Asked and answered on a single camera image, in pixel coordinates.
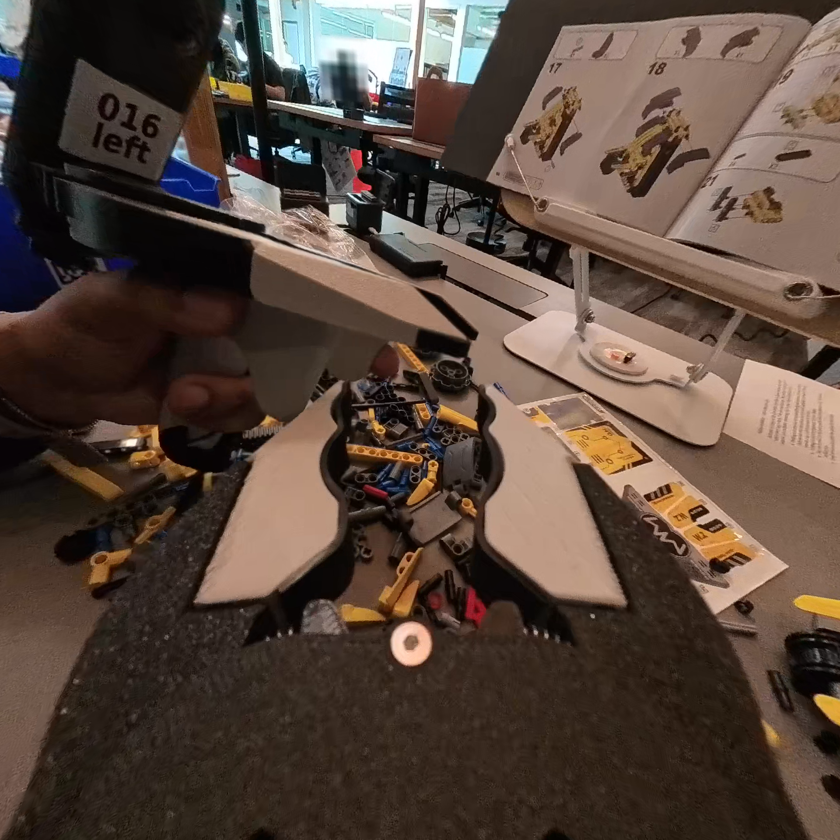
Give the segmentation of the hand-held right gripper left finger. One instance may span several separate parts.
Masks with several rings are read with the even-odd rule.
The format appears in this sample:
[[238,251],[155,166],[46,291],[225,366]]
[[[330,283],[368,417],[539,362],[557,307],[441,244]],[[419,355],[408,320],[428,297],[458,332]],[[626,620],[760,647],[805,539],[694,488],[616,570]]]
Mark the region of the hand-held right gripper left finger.
[[346,382],[326,391],[262,445],[193,603],[256,602],[285,592],[340,545],[342,502],[326,456]]

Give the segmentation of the toy instruction booklet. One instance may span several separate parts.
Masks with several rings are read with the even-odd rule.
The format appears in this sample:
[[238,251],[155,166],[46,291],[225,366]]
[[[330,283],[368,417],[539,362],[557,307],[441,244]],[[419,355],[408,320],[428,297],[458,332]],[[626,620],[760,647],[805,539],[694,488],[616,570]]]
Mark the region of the toy instruction booklet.
[[838,290],[838,10],[565,26],[489,181]]

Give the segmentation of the yellow flat toy beam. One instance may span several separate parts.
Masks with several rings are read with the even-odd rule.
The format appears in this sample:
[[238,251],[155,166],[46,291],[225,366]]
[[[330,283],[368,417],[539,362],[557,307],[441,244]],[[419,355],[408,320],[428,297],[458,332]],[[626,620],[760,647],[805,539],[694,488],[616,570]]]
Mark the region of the yellow flat toy beam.
[[125,489],[105,476],[87,467],[73,465],[67,458],[46,450],[40,460],[58,476],[104,501],[115,501],[125,494]]

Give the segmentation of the yellow grey toy model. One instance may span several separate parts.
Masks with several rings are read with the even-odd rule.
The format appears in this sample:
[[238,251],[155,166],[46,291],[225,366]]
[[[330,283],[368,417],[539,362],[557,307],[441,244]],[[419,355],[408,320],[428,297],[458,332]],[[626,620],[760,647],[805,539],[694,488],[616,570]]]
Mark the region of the yellow grey toy model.
[[795,690],[808,697],[824,718],[839,726],[839,632],[814,625],[784,640]]

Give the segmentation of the dark grey toy gear wheel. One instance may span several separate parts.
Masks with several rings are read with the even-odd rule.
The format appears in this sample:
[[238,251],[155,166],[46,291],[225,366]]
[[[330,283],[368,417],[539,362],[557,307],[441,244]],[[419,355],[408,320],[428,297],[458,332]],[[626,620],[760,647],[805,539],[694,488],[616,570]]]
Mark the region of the dark grey toy gear wheel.
[[472,384],[472,368],[460,360],[441,359],[429,369],[429,377],[437,391],[460,393]]

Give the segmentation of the scattered black yellow toy connectors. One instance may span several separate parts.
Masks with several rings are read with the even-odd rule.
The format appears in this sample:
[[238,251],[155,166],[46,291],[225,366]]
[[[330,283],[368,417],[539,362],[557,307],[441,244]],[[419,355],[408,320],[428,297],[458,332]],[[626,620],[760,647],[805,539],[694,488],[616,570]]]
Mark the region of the scattered black yellow toy connectors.
[[215,482],[213,472],[176,464],[164,455],[158,427],[109,427],[89,443],[104,458],[90,469],[125,489],[87,523],[60,537],[56,559],[81,570],[95,599],[120,588],[163,541],[169,529]]

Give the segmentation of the yellow grey sticker sheet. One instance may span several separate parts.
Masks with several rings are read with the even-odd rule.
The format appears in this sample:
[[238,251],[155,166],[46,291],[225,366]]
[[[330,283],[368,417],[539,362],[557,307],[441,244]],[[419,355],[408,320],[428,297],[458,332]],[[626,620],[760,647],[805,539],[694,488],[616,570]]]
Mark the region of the yellow grey sticker sheet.
[[601,475],[669,551],[714,614],[787,570],[785,562],[589,395],[563,395],[519,408]]

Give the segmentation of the person's left forearm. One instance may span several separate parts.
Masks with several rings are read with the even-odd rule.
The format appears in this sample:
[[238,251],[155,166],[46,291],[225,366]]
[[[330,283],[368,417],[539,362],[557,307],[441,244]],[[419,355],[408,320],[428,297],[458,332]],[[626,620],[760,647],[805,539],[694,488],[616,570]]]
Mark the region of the person's left forearm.
[[26,413],[1,392],[1,469],[15,466],[52,450],[80,465],[96,463],[98,451],[86,435],[92,426],[55,425]]

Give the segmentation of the printed paper sheet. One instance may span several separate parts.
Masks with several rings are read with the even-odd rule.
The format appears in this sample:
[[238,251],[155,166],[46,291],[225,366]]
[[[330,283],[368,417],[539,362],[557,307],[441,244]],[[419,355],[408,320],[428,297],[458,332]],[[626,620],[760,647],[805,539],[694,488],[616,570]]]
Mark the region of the printed paper sheet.
[[746,360],[722,432],[839,488],[836,388]]

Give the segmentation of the pile of toy building pieces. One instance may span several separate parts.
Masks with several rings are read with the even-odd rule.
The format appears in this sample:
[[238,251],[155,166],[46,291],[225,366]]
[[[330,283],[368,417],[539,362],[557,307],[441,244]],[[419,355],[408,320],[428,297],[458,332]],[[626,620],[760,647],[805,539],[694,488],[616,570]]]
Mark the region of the pile of toy building pieces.
[[336,605],[306,608],[304,632],[422,622],[452,634],[480,628],[476,522],[486,483],[476,420],[452,398],[477,389],[474,365],[411,347],[428,369],[441,359],[472,368],[460,393],[429,375],[369,374],[349,385],[348,464],[339,479],[349,506],[349,544],[360,582]]

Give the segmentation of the black metal pole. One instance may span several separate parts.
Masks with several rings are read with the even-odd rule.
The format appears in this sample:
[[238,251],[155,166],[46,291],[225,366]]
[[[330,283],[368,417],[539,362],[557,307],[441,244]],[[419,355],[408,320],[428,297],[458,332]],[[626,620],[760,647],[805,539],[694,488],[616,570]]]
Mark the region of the black metal pole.
[[264,51],[259,30],[257,1],[241,1],[241,9],[245,33],[245,48],[248,55],[248,75],[253,101],[261,177],[265,182],[274,186],[276,183],[276,170],[270,143]]

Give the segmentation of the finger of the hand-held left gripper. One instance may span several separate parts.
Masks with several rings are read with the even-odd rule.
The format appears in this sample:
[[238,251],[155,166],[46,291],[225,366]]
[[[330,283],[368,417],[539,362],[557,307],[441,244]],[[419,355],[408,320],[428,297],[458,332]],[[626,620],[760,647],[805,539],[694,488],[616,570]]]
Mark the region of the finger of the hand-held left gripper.
[[251,236],[249,289],[272,310],[379,341],[468,355],[478,331],[435,293],[267,236]]

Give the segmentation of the clear plastic bag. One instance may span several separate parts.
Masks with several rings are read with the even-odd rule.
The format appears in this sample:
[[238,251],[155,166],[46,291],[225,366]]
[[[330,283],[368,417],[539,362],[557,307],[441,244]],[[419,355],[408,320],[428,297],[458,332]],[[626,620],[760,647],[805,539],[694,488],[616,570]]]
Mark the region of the clear plastic bag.
[[221,207],[262,224],[270,237],[376,271],[361,242],[316,208],[303,206],[284,211],[278,196],[256,188],[233,191]]

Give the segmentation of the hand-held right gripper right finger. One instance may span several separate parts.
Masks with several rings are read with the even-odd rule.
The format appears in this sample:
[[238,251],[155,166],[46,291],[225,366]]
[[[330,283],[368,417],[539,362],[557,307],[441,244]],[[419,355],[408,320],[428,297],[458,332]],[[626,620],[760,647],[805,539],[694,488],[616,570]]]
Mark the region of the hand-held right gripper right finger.
[[549,603],[626,608],[570,450],[493,386],[479,391],[476,419],[490,461],[481,548]]

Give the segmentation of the black power adapter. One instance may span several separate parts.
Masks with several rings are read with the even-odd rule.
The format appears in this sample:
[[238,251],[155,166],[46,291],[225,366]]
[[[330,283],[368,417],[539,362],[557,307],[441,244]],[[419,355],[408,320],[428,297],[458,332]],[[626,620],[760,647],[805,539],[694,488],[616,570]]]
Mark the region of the black power adapter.
[[446,278],[447,266],[441,259],[429,255],[420,245],[404,234],[382,234],[373,232],[366,241],[373,254],[400,270],[406,277],[423,279]]

